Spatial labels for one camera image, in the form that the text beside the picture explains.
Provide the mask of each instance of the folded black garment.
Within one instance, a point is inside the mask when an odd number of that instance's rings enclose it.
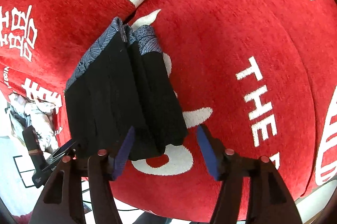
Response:
[[[181,107],[167,77],[153,28],[133,32],[115,18],[79,62],[65,91],[78,157],[110,148],[131,126],[131,160],[157,157],[187,135]]]

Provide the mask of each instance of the red blanket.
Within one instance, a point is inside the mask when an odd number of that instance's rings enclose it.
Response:
[[[196,143],[202,122],[241,155],[269,156],[294,199],[337,173],[333,0],[0,0],[0,6],[0,88],[55,103],[60,144],[70,138],[63,89],[86,49],[115,16],[131,18],[134,28],[155,28],[190,134],[160,158],[127,163],[112,183],[125,203],[210,220],[220,183],[208,175]],[[240,219],[247,198],[246,181]]]

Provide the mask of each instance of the pile of clothes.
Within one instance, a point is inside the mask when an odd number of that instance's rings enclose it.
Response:
[[[38,135],[41,150],[53,153],[58,148],[53,129],[55,105],[38,100],[31,101],[17,93],[12,93],[8,97],[11,106],[6,109],[6,113],[11,120],[12,135],[25,146],[22,131],[32,125]]]

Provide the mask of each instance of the black cable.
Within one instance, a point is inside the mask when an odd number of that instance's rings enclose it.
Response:
[[[140,210],[140,209],[131,209],[131,210],[118,210],[117,209],[117,211],[121,211],[121,212],[130,212],[130,211],[137,211],[137,210]]]

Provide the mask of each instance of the blue patterned fabric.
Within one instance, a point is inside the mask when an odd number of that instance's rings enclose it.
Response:
[[[65,91],[68,90],[76,79],[84,74],[90,64],[106,48],[117,32],[121,34],[122,40],[127,44],[127,47],[132,45],[134,42],[137,42],[141,55],[154,51],[162,53],[152,26],[142,25],[136,31],[133,31],[130,26],[123,24],[122,20],[116,17],[112,20],[112,23],[103,32],[103,34],[84,53],[77,64],[75,71],[71,75],[70,79],[68,79]]]

